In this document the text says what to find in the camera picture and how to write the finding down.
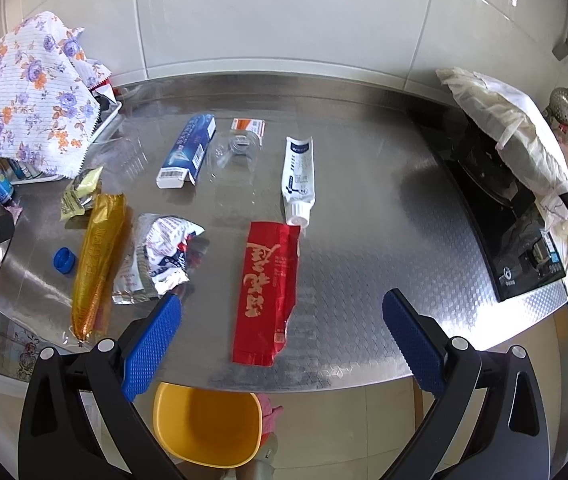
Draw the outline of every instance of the stainless steel countertop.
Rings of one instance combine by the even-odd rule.
[[[120,140],[96,145],[104,191],[126,193],[135,213],[184,216],[210,242],[191,273],[182,325],[157,379],[252,392],[379,383],[409,369],[382,321],[381,300],[400,288],[450,336],[490,348],[567,303],[561,282],[499,303],[453,184],[411,122],[400,94],[352,82],[283,75],[189,76],[128,89]],[[253,187],[222,186],[205,166],[194,188],[160,190],[155,176],[187,119],[213,112],[266,120]],[[240,272],[251,220],[283,221],[285,137],[312,136],[317,201],[300,240],[297,304],[286,348],[270,368],[230,362]],[[0,270],[0,311],[59,346],[73,348],[72,279],[52,266],[84,231],[59,222],[68,181],[21,186],[24,208]],[[152,303],[113,305],[109,335]]]

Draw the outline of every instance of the yellow trash bin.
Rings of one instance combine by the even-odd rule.
[[[183,460],[234,468],[247,463],[260,447],[262,409],[255,394],[161,383],[153,428],[161,446]]]

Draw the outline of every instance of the white cap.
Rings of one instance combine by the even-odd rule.
[[[288,225],[299,225],[307,227],[311,219],[312,204],[308,202],[286,202],[284,212],[286,213],[286,223]]]

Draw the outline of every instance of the blue bottle cap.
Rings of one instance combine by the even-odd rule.
[[[53,266],[59,270],[62,274],[68,274],[73,270],[75,265],[75,255],[68,249],[68,247],[62,247],[55,257],[53,257]]]

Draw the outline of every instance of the red plastic bag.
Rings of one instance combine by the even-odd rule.
[[[233,362],[271,366],[295,306],[299,226],[252,222],[244,254]]]

